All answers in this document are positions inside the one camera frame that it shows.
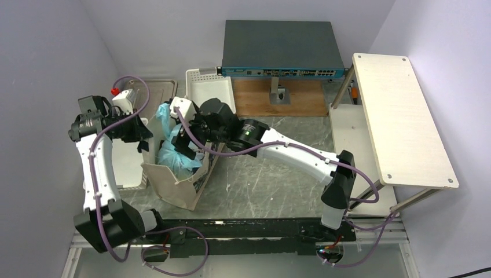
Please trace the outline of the light blue plastic grocery bag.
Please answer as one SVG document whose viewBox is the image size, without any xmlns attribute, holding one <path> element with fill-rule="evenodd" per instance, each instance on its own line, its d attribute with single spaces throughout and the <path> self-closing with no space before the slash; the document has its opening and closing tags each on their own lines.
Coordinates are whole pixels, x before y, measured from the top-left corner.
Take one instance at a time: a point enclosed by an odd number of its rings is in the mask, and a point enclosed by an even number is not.
<svg viewBox="0 0 491 278">
<path fill-rule="evenodd" d="M 169 106 L 169 103 L 163 103 L 156 111 L 156 119 L 161 123 L 165 136 L 165 140 L 157 155 L 157 163 L 160 166 L 167 166 L 177 180 L 186 180 L 191 178 L 202 167 L 204 154 L 198 153 L 195 159 L 191 160 L 175 150 L 171 140 L 178 135 L 182 124 L 179 123 L 171 127 L 171 124 L 175 123 L 175 120 L 170 117 Z"/>
</svg>

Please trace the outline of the beige canvas tote bag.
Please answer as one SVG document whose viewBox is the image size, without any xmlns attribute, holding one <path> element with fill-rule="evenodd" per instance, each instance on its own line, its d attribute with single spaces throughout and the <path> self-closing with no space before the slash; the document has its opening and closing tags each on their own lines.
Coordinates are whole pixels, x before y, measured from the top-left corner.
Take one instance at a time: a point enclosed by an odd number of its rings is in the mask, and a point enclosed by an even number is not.
<svg viewBox="0 0 491 278">
<path fill-rule="evenodd" d="M 148 139 L 149 151 L 143 151 L 143 172 L 157 197 L 175 207 L 193 211 L 208 183 L 208 179 L 218 160 L 217 156 L 205 153 L 202 166 L 192 175 L 177 177 L 171 169 L 158 165 L 157 155 L 162 141 L 166 139 L 162 124 L 152 117 L 147 126 L 153 137 Z"/>
</svg>

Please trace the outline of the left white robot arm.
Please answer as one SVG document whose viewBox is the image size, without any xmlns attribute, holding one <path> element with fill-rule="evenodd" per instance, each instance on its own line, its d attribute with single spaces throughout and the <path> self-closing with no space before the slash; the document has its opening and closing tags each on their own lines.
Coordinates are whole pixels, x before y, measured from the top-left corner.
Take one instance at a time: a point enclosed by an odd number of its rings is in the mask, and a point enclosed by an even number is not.
<svg viewBox="0 0 491 278">
<path fill-rule="evenodd" d="M 155 209 L 139 212 L 121 199 L 112 163 L 113 140 L 137 143 L 137 151 L 148 151 L 153 134 L 135 114 L 110 110 L 102 96 L 80 98 L 81 113 L 68 132 L 83 165 L 85 201 L 74 216 L 76 230 L 99 253 L 145 236 L 161 242 L 167 233 Z"/>
</svg>

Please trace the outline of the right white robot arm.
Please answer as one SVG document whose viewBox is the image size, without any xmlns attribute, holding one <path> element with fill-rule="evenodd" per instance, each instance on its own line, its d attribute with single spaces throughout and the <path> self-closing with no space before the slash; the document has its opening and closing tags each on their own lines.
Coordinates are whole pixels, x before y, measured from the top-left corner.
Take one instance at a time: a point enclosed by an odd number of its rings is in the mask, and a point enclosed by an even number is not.
<svg viewBox="0 0 491 278">
<path fill-rule="evenodd" d="M 260 121 L 239 119 L 218 98 L 211 98 L 198 107 L 191 100 L 176 97 L 170 104 L 170 116 L 181 124 L 179 135 L 172 143 L 178 152 L 189 158 L 194 157 L 189 147 L 192 142 L 216 156 L 250 155 L 277 160 L 317 179 L 324 187 L 319 233 L 325 240 L 340 235 L 356 178 L 350 152 L 342 151 L 337 155 L 321 151 L 292 140 Z"/>
</svg>

